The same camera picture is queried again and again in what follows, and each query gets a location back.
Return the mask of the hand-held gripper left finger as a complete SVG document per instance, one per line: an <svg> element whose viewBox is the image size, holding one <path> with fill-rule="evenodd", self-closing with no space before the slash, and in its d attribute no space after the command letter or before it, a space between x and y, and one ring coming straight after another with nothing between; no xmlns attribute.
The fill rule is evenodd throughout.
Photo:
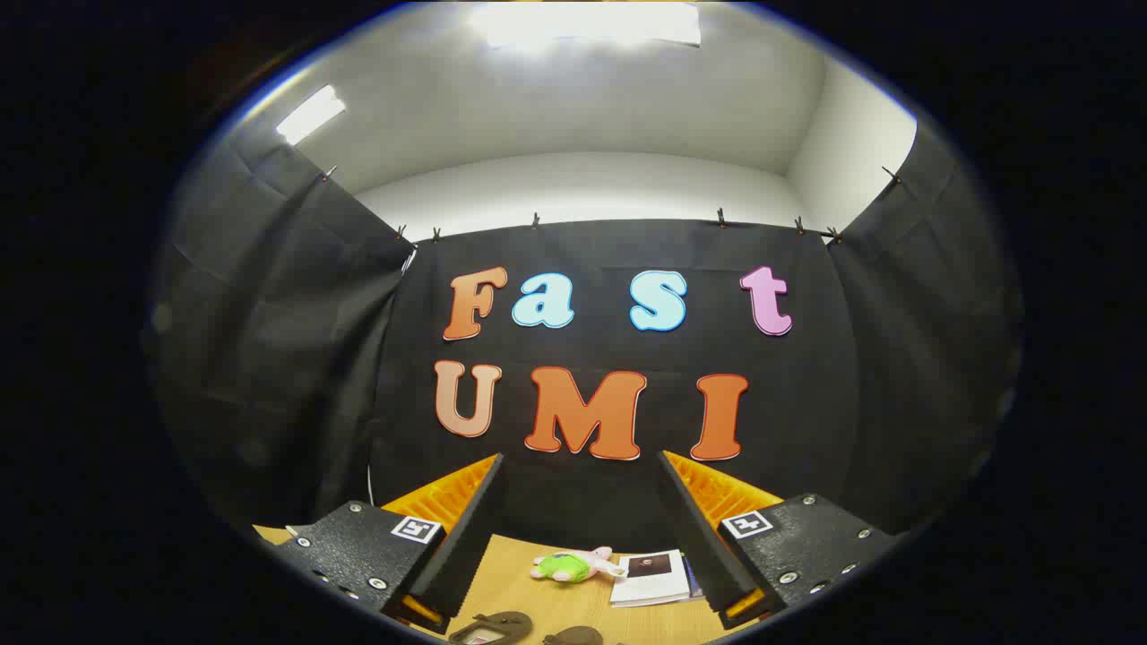
<svg viewBox="0 0 1147 645"><path fill-rule="evenodd" d="M366 483L323 514L262 511L287 537L274 550L307 583L375 619L444 634L496 531L505 456L455 471L434 460L372 458Z"/></svg>

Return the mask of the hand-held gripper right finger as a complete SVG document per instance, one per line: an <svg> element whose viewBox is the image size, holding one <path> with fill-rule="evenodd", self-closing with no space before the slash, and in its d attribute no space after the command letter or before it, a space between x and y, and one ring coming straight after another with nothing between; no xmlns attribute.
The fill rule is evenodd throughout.
<svg viewBox="0 0 1147 645"><path fill-rule="evenodd" d="M824 495L781 499L668 451L657 463L668 522L726 629L827 596L900 545Z"/></svg>

